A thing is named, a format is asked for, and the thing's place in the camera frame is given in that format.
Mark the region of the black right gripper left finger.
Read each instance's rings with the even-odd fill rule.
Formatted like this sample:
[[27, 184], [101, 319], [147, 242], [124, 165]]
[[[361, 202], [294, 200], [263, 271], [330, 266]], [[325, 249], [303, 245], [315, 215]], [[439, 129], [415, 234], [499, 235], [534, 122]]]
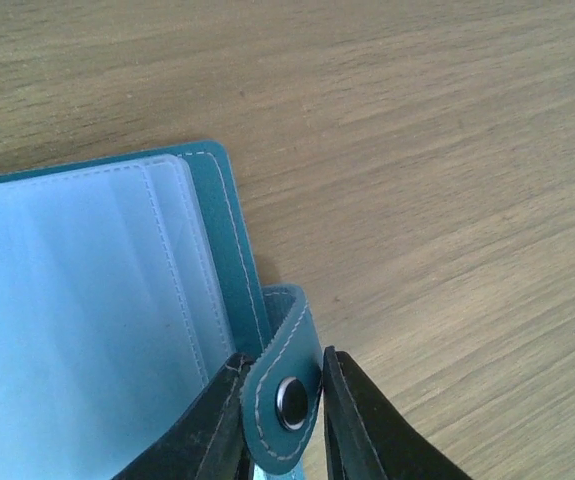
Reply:
[[251, 479], [254, 464], [243, 435], [240, 395], [252, 365], [251, 357], [232, 355], [181, 418], [115, 477]]

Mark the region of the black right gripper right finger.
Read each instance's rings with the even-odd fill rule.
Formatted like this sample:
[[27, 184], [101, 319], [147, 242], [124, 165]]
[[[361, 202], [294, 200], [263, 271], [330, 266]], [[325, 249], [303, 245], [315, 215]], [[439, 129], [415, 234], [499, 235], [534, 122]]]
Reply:
[[356, 361], [323, 354], [324, 434], [330, 479], [467, 479], [417, 432]]

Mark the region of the blue leather card holder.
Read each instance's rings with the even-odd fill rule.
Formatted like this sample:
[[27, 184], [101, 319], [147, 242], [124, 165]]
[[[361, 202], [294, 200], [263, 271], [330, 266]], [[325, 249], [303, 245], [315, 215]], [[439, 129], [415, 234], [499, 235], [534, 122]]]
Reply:
[[116, 476], [236, 353], [251, 477], [302, 478], [321, 346], [260, 283], [220, 143], [0, 175], [0, 479]]

